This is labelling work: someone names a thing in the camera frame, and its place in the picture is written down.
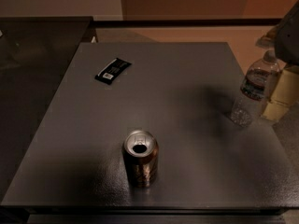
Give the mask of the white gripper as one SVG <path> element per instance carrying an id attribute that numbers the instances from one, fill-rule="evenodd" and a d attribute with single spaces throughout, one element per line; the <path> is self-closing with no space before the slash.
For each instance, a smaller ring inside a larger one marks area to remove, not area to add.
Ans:
<path id="1" fill-rule="evenodd" d="M 287 64 L 278 75 L 271 76 L 267 83 L 261 116 L 279 121 L 299 100 L 299 1 L 256 45 L 273 48 L 276 56 Z"/>

